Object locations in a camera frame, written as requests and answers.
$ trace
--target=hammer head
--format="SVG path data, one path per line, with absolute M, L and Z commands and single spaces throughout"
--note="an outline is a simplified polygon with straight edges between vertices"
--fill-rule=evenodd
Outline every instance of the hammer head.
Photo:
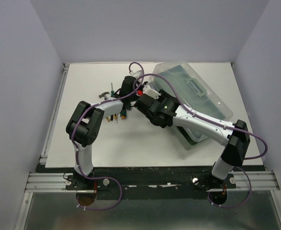
M 104 97 L 107 94 L 110 94 L 110 92 L 103 92 L 102 94 L 99 95 L 99 98 L 102 98 L 102 97 Z

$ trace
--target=transparent plastic lid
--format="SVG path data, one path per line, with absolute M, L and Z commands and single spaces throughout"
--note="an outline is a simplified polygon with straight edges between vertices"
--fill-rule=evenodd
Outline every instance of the transparent plastic lid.
M 225 121 L 229 121 L 233 116 L 233 112 L 229 107 L 187 62 L 158 64 L 154 68 L 153 73 L 167 78 L 175 88 L 180 99 L 196 111 Z M 164 80 L 152 76 L 149 82 L 155 89 L 163 89 L 170 95 L 175 96 Z M 206 136 L 196 131 L 185 130 L 195 142 L 200 142 L 206 138 Z

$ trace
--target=white wall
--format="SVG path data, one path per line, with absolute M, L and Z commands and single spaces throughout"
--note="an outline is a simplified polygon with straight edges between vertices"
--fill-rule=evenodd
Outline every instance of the white wall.
M 269 0 L 31 0 L 64 62 L 234 61 Z
M 28 0 L 0 0 L 0 230 L 14 228 L 62 72 Z
M 234 63 L 254 132 L 268 142 L 265 165 L 281 187 L 281 0 L 271 0 Z

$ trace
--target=purple cable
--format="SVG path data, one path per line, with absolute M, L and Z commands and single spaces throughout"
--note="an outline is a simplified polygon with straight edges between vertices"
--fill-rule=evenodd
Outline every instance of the purple cable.
M 243 205 L 244 203 L 247 202 L 247 200 L 251 197 L 251 193 L 252 193 L 252 187 L 251 187 L 251 181 L 249 176 L 247 175 L 247 173 L 240 167 L 236 167 L 237 169 L 241 170 L 245 176 L 247 177 L 248 183 L 249 183 L 249 192 L 247 197 L 245 198 L 245 200 L 243 200 L 241 203 L 237 204 L 237 205 L 233 205 L 233 206 L 221 206 L 221 205 L 217 205 L 215 203 L 213 203 L 213 201 L 211 200 L 211 193 L 208 193 L 208 200 L 211 203 L 211 205 L 216 206 L 216 207 L 221 207 L 221 208 L 234 208 L 234 207 L 239 207 L 241 205 Z
M 197 113 L 196 113 L 196 114 L 193 114 L 193 112 L 192 112 L 190 109 L 188 109 L 188 108 L 184 105 L 184 103 L 182 102 L 182 100 L 180 99 L 179 95 L 178 95 L 177 92 L 175 91 L 174 87 L 170 84 L 170 82 L 169 82 L 165 77 L 163 77 L 163 76 L 161 76 L 161 75 L 159 75 L 159 74 L 147 73 L 147 74 L 144 74 L 144 75 L 142 75 L 142 76 L 139 76 L 139 77 L 135 80 L 135 82 L 133 83 L 133 88 L 135 88 L 135 83 L 136 83 L 139 79 L 144 78 L 144 77 L 146 77 L 146 76 L 155 76 L 155 77 L 158 77 L 158 78 L 163 79 L 163 80 L 169 85 L 169 87 L 171 88 L 171 90 L 174 92 L 174 94 L 175 94 L 176 98 L 178 99 L 180 105 L 181 105 L 189 114 L 191 114 L 191 115 L 193 115 L 193 116 L 195 116 L 195 117 L 197 117 L 197 118 L 199 118 L 199 119 L 201 119 L 201 120 L 203 120 L 203 121 L 206 121 L 206 122 L 209 122 L 209 123 L 211 123 L 211 124 L 213 124 L 213 125 L 216 125 L 216 126 L 219 126 L 219 127 L 224 128 L 224 126 L 223 126 L 222 124 L 218 123 L 218 122 L 215 122 L 215 121 L 212 121 L 212 120 L 207 119 L 207 118 L 205 118 L 205 117 L 202 117 L 202 116 L 198 115 Z M 245 160 L 257 159 L 257 158 L 263 157 L 263 156 L 267 153 L 267 151 L 268 151 L 268 145 L 267 145 L 266 141 L 265 141 L 263 138 L 261 138 L 260 136 L 258 136 L 258 135 L 256 135 L 256 134 L 253 134 L 253 133 L 251 133 L 251 132 L 248 132 L 248 131 L 246 131 L 246 130 L 243 130 L 243 129 L 235 128 L 235 127 L 226 126 L 226 128 L 227 128 L 227 129 L 231 129 L 231 130 L 235 130 L 235 131 L 238 131 L 238 132 L 242 132 L 242 133 L 249 134 L 249 135 L 251 135 L 251 136 L 253 136 L 253 137 L 255 137 L 255 138 L 257 138 L 257 139 L 259 139 L 260 141 L 263 142 L 263 144 L 264 144 L 264 146 L 265 146 L 265 150 L 263 151 L 263 153 L 261 153 L 261 154 L 258 155 L 258 156 L 254 156 L 254 157 L 246 157 Z
M 141 66 L 141 64 L 138 63 L 138 62 L 132 62 L 132 63 L 130 63 L 130 65 L 129 65 L 129 71 L 131 71 L 131 66 L 132 66 L 133 64 L 137 64 L 137 65 L 141 68 L 142 72 L 144 73 L 144 68 L 143 68 L 143 67 Z M 78 169 L 79 169 L 81 175 L 82 175 L 84 178 L 88 179 L 88 180 L 110 179 L 110 180 L 112 180 L 112 181 L 115 181 L 115 182 L 118 184 L 119 189 L 120 189 L 120 195 L 119 195 L 119 198 L 118 198 L 118 200 L 116 201 L 115 204 L 113 204 L 113 205 L 111 205 L 111 206 L 109 206 L 109 207 L 103 207 L 103 208 L 84 207 L 84 206 L 81 206 L 81 205 L 79 204 L 78 198 L 77 198 L 78 205 L 79 205 L 80 207 L 82 207 L 82 208 L 85 208 L 85 209 L 88 209 L 88 210 L 96 210 L 96 211 L 102 211 L 102 210 L 111 209 L 111 208 L 113 208 L 113 207 L 115 207 L 116 205 L 119 204 L 119 202 L 120 202 L 120 200 L 121 200 L 121 198 L 122 198 L 122 188 L 121 188 L 121 184 L 119 183 L 119 181 L 116 180 L 116 179 L 113 178 L 113 177 L 108 177 L 108 176 L 102 176 L 102 177 L 88 177 L 87 175 L 85 175 L 85 173 L 83 172 L 83 170 L 82 170 L 82 168 L 81 168 L 81 166 L 80 166 L 80 162 L 79 162 L 79 147 L 78 147 L 77 143 L 74 141 L 74 137 L 75 137 L 75 133 L 76 133 L 76 131 L 77 131 L 77 128 L 79 127 L 79 125 L 80 125 L 81 121 L 83 120 L 83 118 L 85 117 L 85 115 L 86 115 L 92 108 L 94 108 L 94 107 L 96 107 L 96 106 L 98 106 L 98 105 L 101 105 L 101 104 L 105 104 L 105 103 L 107 103 L 107 102 L 118 101 L 118 100 L 122 100 L 122 99 L 125 99 L 125 98 L 127 98 L 127 97 L 130 97 L 131 95 L 133 95 L 133 94 L 135 94 L 135 93 L 137 92 L 137 90 L 140 88 L 142 82 L 143 82 L 143 78 L 142 78 L 142 80 L 141 80 L 141 83 L 140 83 L 140 84 L 138 85 L 138 87 L 135 89 L 135 91 L 132 91 L 131 93 L 129 93 L 129 94 L 126 95 L 126 96 L 123 96 L 123 97 L 120 97 L 120 98 L 116 98 L 116 99 L 108 99 L 108 100 L 102 101 L 102 102 L 100 102 L 100 103 L 91 105 L 91 106 L 90 106 L 88 109 L 86 109 L 86 110 L 84 111 L 84 113 L 81 115 L 80 119 L 78 120 L 78 122 L 77 122 L 77 124 L 76 124 L 76 126 L 75 126 L 75 128 L 74 128 L 74 130 L 73 130 L 73 132 L 72 132 L 71 141 L 72 141 L 73 145 L 74 145 L 75 148 L 76 148 L 75 161 L 76 161 L 76 163 L 77 163 L 77 166 L 78 166 Z

